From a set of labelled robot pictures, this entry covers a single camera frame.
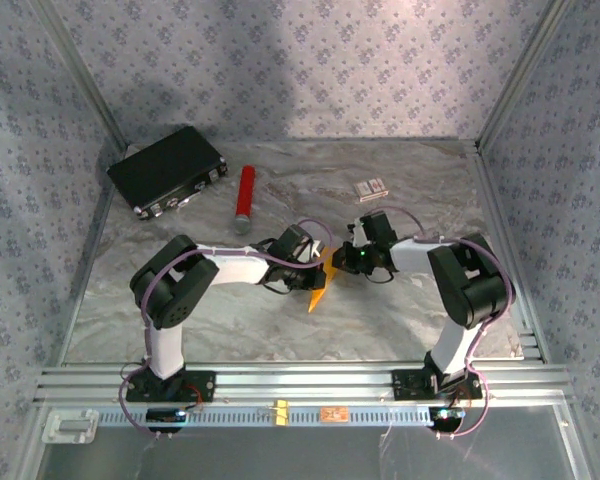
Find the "glass panel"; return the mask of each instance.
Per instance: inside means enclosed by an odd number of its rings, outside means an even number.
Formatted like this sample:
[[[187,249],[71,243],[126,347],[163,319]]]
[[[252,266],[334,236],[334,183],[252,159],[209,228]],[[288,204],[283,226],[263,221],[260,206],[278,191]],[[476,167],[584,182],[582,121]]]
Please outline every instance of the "glass panel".
[[[463,438],[426,428],[214,428],[155,442],[101,428],[91,445],[48,446],[39,480],[573,478],[551,408],[493,409]]]

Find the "yellow clip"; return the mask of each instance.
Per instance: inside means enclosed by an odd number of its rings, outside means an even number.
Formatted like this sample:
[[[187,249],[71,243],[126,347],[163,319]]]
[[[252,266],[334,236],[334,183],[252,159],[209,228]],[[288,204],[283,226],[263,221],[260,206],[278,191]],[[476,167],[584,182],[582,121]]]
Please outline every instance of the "yellow clip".
[[[276,427],[286,427],[289,425],[289,402],[286,400],[276,400],[273,409],[276,411],[274,425]]]

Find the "small box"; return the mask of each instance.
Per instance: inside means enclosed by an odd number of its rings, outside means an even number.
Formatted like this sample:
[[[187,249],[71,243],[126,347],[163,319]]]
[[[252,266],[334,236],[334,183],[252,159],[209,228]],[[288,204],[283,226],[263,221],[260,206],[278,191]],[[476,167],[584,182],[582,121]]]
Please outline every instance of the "small box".
[[[107,173],[138,218],[147,220],[186,205],[227,171],[222,155],[195,128],[185,127]]]
[[[361,202],[384,197],[389,194],[389,190],[386,189],[384,182],[380,178],[372,178],[365,182],[356,183],[354,187]]]

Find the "gray marble table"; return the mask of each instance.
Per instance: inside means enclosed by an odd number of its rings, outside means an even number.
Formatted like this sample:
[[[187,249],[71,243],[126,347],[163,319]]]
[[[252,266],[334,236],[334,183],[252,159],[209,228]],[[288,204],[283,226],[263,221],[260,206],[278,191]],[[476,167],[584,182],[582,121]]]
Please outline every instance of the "gray marble table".
[[[338,244],[346,224],[370,208],[399,205],[428,232],[486,232],[469,164],[459,142],[408,141],[218,143],[230,174],[185,208],[149,222],[136,220],[115,193],[97,247],[65,362],[123,362],[143,354],[142,322],[129,280],[174,235],[204,244],[242,246],[279,236],[313,217],[333,228]],[[233,233],[241,166],[256,166],[252,231]],[[381,177],[387,197],[360,204],[355,182]],[[399,234],[415,233],[405,216],[389,213]],[[320,237],[320,230],[310,230]],[[189,362],[275,360],[421,360],[435,343],[445,311],[424,274],[399,274],[374,285],[339,272],[313,313],[310,294],[279,296],[262,287],[212,287],[186,321]],[[480,345],[483,357],[521,355],[516,322],[505,317]]]

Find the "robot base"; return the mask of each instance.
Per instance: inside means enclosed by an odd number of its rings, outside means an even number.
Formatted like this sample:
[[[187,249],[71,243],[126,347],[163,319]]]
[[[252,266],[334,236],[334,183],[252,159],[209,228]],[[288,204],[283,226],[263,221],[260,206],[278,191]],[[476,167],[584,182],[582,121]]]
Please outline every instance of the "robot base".
[[[477,400],[482,398],[480,379],[475,373],[456,378],[440,385],[432,369],[394,370],[391,372],[393,381],[393,398],[400,400],[435,400],[458,396],[460,400]]]
[[[162,380],[147,368],[131,379],[126,400],[129,403],[208,403],[213,401],[215,386],[215,372],[187,371],[183,367]]]

